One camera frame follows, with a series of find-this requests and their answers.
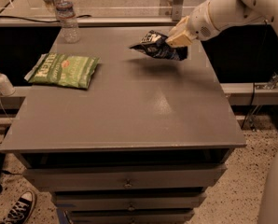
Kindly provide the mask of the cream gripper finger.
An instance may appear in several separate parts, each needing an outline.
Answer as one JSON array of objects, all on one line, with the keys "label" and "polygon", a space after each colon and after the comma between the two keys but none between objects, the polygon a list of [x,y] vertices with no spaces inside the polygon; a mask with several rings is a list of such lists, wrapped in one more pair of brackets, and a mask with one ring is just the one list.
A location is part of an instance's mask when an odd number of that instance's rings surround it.
[{"label": "cream gripper finger", "polygon": [[181,21],[179,23],[177,23],[176,26],[174,26],[170,30],[170,32],[168,33],[168,36],[177,35],[177,34],[180,34],[184,31],[186,31],[187,27],[188,27],[188,20],[189,20],[189,16],[182,18]]},{"label": "cream gripper finger", "polygon": [[190,46],[197,36],[189,30],[172,29],[168,33],[168,38],[165,42],[172,48],[180,48]]}]

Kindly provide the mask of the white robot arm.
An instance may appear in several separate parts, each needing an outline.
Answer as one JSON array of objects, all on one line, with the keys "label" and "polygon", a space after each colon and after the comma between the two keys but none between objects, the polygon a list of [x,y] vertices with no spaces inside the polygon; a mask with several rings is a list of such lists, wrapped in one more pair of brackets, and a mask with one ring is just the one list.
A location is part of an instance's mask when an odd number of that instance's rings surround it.
[{"label": "white robot arm", "polygon": [[[278,36],[278,0],[207,0],[195,7],[169,32],[166,43],[189,46],[209,40],[222,31],[263,19]],[[258,224],[278,224],[278,151],[272,160],[259,208]]]}]

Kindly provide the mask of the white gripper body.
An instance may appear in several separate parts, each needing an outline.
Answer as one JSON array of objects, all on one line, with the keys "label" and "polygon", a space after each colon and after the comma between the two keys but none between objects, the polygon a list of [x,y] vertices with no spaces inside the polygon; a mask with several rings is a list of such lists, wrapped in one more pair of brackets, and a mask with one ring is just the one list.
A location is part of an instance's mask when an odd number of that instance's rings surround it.
[{"label": "white gripper body", "polygon": [[206,0],[194,8],[189,15],[188,29],[200,41],[206,41],[219,35],[211,20],[209,12],[210,1]]}]

